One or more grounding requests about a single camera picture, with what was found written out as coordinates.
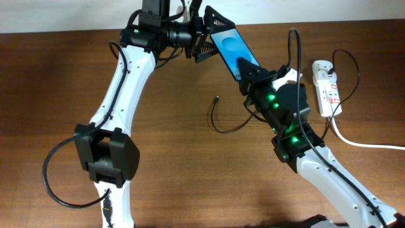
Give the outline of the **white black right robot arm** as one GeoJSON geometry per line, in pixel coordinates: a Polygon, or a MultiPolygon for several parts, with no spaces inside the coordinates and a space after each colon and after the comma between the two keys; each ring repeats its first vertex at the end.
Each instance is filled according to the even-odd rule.
{"type": "Polygon", "coordinates": [[[244,58],[237,64],[244,104],[254,105],[275,132],[271,142],[281,162],[314,185],[349,227],[404,227],[404,215],[354,178],[311,128],[305,85],[297,79],[275,87],[274,81],[286,77],[286,66],[268,71],[244,58]]]}

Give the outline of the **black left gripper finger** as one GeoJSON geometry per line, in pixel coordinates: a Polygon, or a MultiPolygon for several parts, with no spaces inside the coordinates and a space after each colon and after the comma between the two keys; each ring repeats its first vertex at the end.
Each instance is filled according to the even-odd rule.
{"type": "Polygon", "coordinates": [[[196,63],[200,63],[218,53],[219,50],[213,43],[204,41],[201,46],[195,48],[192,56],[196,63]]]}
{"type": "Polygon", "coordinates": [[[219,14],[211,6],[206,6],[203,19],[207,34],[215,34],[235,28],[233,21],[219,14]]]}

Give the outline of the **white power strip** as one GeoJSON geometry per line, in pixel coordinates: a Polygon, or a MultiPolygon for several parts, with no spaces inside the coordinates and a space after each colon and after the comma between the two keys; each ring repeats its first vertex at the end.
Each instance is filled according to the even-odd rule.
{"type": "MultiPolygon", "coordinates": [[[[313,75],[318,70],[323,70],[330,73],[332,69],[332,63],[326,60],[316,60],[312,64],[313,75]]],[[[337,83],[326,84],[321,86],[315,86],[316,95],[318,98],[318,106],[320,109],[320,115],[322,117],[331,117],[334,115],[339,115],[342,113],[342,107],[340,104],[340,96],[338,92],[337,83]]]]}

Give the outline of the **white USB charger plug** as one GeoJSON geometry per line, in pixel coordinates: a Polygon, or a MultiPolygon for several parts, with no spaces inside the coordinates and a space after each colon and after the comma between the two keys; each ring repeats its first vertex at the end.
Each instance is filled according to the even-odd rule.
{"type": "Polygon", "coordinates": [[[326,71],[318,70],[313,75],[313,82],[315,86],[335,84],[337,82],[337,75],[335,72],[329,74],[326,71]]]}

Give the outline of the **blue Galaxy smartphone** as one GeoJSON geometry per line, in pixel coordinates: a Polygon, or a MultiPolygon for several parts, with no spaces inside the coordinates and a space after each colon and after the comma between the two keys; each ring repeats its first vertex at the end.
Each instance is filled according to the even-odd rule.
{"type": "Polygon", "coordinates": [[[213,41],[213,44],[217,47],[220,56],[235,81],[241,81],[237,64],[239,58],[244,58],[245,60],[259,66],[257,59],[236,28],[211,34],[210,38],[213,41]]]}

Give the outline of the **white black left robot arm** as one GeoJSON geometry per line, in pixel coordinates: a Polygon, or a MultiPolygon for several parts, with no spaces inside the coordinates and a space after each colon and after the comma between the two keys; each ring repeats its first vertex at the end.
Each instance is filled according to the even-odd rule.
{"type": "Polygon", "coordinates": [[[191,18],[178,22],[167,0],[143,0],[120,33],[115,74],[88,125],[78,124],[75,147],[82,168],[89,173],[100,200],[103,227],[134,227],[130,212],[130,181],[139,166],[140,152],[131,140],[135,109],[147,79],[167,48],[182,48],[187,58],[204,61],[218,53],[208,35],[235,28],[234,22],[212,7],[199,16],[200,1],[190,4],[191,18]]]}

